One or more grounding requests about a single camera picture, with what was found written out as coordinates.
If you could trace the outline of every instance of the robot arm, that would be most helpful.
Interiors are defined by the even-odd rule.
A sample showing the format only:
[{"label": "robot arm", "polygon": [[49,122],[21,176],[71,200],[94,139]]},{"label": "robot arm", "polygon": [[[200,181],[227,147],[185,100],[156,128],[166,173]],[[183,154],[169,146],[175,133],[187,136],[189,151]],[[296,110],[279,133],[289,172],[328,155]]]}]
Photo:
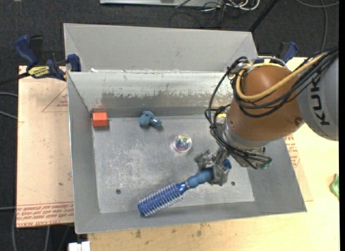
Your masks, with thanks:
[{"label": "robot arm", "polygon": [[316,53],[293,72],[277,61],[240,58],[227,72],[232,104],[218,110],[226,116],[222,124],[208,118],[211,133],[242,166],[248,165],[240,159],[247,152],[260,156],[257,151],[262,147],[295,132],[303,123],[320,136],[338,141],[338,70],[338,48]]}]

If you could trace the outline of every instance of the hairbrush handle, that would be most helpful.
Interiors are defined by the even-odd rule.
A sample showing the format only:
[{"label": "hairbrush handle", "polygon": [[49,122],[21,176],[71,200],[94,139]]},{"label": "hairbrush handle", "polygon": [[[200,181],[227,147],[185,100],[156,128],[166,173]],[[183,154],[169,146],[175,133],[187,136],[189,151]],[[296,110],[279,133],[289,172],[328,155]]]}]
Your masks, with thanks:
[{"label": "hairbrush handle", "polygon": [[206,168],[189,177],[185,182],[170,183],[140,199],[138,204],[139,212],[142,216],[149,217],[179,202],[185,191],[211,181],[213,178],[213,168]]}]

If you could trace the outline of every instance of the blue toy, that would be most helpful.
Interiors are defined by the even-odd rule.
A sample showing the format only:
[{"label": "blue toy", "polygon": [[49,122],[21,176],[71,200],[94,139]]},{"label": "blue toy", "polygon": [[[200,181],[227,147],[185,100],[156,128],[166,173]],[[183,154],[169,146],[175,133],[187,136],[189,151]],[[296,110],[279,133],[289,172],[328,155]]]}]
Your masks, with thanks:
[{"label": "blue toy", "polygon": [[151,124],[154,127],[159,127],[162,124],[162,121],[155,117],[151,111],[144,111],[141,117],[139,118],[139,125],[146,127]]}]

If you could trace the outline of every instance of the blue clamp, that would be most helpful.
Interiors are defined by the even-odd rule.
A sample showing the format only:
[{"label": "blue clamp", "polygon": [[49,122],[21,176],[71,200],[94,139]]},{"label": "blue clamp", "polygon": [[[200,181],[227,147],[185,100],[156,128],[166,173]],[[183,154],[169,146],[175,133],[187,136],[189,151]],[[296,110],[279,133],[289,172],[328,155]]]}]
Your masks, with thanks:
[{"label": "blue clamp", "polygon": [[81,72],[81,64],[76,54],[70,54],[67,56],[67,61],[70,63],[73,72]]},{"label": "blue clamp", "polygon": [[[48,60],[46,65],[38,65],[39,59],[35,56],[33,50],[29,45],[29,36],[26,34],[21,36],[14,42],[17,53],[24,59],[29,61],[26,67],[28,75],[35,79],[42,78],[53,78],[65,81],[66,72],[62,71],[58,64],[54,63],[53,60]],[[71,71],[80,72],[81,64],[76,54],[70,54],[66,61],[71,64]]]},{"label": "blue clamp", "polygon": [[286,52],[285,56],[282,58],[283,62],[287,63],[291,60],[298,52],[297,45],[294,44],[292,41],[289,41],[289,49]]},{"label": "blue clamp", "polygon": [[154,127],[159,127],[162,124],[162,121],[155,117],[151,111],[144,111],[141,117],[139,118],[139,125],[146,127],[151,124]]}]

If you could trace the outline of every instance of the blue plastic piece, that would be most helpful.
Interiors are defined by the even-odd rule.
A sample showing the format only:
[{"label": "blue plastic piece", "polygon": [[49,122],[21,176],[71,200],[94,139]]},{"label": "blue plastic piece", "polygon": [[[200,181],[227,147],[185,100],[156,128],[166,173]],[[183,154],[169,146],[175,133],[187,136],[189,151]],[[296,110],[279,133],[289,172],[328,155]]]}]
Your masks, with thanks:
[{"label": "blue plastic piece", "polygon": [[228,159],[224,160],[223,161],[223,165],[228,168],[228,169],[231,169],[232,168],[232,165],[230,163],[230,161]]},{"label": "blue plastic piece", "polygon": [[149,217],[154,213],[167,208],[181,199],[181,195],[189,189],[214,179],[213,168],[206,168],[189,177],[182,183],[171,183],[158,191],[139,200],[138,210],[141,215]]},{"label": "blue plastic piece", "polygon": [[67,61],[71,64],[73,72],[81,72],[81,63],[76,54],[70,54],[67,56]]},{"label": "blue plastic piece", "polygon": [[206,168],[187,179],[191,189],[214,179],[213,168]]},{"label": "blue plastic piece", "polygon": [[292,41],[289,41],[290,47],[289,50],[286,52],[285,56],[283,57],[283,62],[287,63],[291,60],[298,52],[297,45],[294,44]]},{"label": "blue plastic piece", "polygon": [[162,121],[155,117],[151,111],[144,111],[141,117],[139,118],[139,125],[146,127],[151,124],[154,127],[159,127],[162,124]]},{"label": "blue plastic piece", "polygon": [[32,67],[33,65],[38,63],[38,58],[33,53],[32,49],[29,45],[29,36],[26,34],[18,38],[15,43],[15,49],[17,53],[24,59],[29,61],[28,67]]}]

